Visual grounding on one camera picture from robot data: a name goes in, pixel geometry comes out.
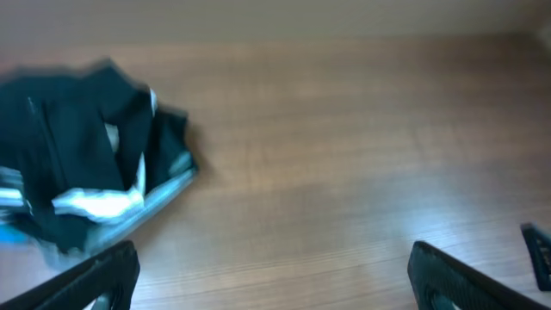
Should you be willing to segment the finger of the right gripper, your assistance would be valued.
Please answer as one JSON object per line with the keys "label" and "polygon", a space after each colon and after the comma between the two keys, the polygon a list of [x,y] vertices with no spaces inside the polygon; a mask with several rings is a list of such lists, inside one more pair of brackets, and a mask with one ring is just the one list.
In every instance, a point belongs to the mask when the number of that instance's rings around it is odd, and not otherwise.
{"label": "finger of the right gripper", "polygon": [[550,236],[532,223],[520,226],[540,291],[550,290]]}

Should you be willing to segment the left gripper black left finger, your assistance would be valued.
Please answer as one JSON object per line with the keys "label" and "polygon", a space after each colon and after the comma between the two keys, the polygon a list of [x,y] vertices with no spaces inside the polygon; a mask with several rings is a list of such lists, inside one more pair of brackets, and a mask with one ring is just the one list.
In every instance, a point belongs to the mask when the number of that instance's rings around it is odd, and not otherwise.
{"label": "left gripper black left finger", "polygon": [[2,310],[129,310],[140,273],[130,240],[96,254],[51,280],[1,304]]}

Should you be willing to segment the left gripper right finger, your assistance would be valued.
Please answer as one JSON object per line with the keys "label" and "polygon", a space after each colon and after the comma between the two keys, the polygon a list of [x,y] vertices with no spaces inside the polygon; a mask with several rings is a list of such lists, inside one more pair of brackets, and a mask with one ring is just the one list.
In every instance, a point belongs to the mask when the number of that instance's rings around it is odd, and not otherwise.
{"label": "left gripper right finger", "polygon": [[547,310],[424,241],[413,244],[407,274],[420,309]]}

